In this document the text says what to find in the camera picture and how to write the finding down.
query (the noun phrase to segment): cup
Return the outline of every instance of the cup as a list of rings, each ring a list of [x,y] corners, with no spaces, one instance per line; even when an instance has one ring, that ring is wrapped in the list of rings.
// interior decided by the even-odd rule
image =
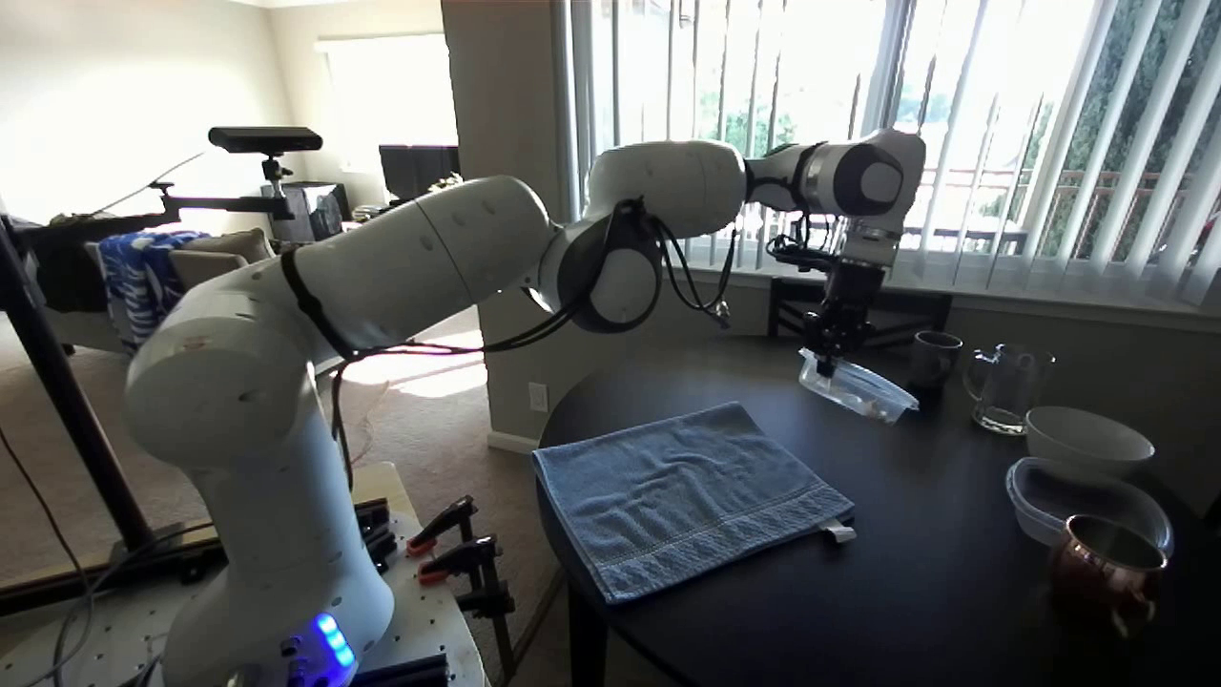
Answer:
[[[908,390],[922,399],[941,396],[947,377],[957,366],[960,339],[948,333],[919,329],[910,334],[910,356],[908,356]]]
[[[1156,619],[1156,585],[1166,552],[1138,529],[1067,515],[1064,540],[1050,557],[1050,592],[1060,610],[1097,615],[1118,636],[1132,636]]]
[[[1030,348],[978,348],[960,368],[974,418],[993,435],[1025,435],[1024,418],[1040,399],[1057,358]]]

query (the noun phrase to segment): folded cloth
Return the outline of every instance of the folded cloth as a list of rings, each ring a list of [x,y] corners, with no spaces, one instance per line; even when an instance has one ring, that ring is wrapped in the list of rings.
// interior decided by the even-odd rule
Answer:
[[[849,511],[740,405],[541,446],[534,469],[606,602],[662,592]]]

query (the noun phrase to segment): brown cup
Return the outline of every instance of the brown cup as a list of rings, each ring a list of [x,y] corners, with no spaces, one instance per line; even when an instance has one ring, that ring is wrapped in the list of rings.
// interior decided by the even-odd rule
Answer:
[[[1158,545],[1138,529],[1093,515],[1067,515],[1064,540],[1050,557],[1050,587],[1057,605],[1109,619],[1123,636],[1132,636],[1156,619],[1163,567]]]

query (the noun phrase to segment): glass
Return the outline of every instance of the glass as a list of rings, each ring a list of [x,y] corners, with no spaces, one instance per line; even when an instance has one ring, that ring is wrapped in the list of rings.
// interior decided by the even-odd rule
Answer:
[[[960,368],[974,418],[993,435],[1025,435],[1025,407],[1039,405],[1057,358],[1015,342],[978,348]]]
[[[922,399],[941,396],[947,377],[957,366],[960,339],[948,333],[919,329],[908,358],[908,390]]]

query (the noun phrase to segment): window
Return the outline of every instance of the window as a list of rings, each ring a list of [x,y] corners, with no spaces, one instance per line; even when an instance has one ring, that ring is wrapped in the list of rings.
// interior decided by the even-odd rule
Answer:
[[[896,281],[1207,305],[1216,27],[1210,0],[576,0],[576,162],[655,137],[760,155],[915,131]],[[781,221],[745,207],[740,272],[790,272],[768,255]]]
[[[383,176],[376,146],[456,146],[444,35],[327,36],[315,49],[346,170]]]

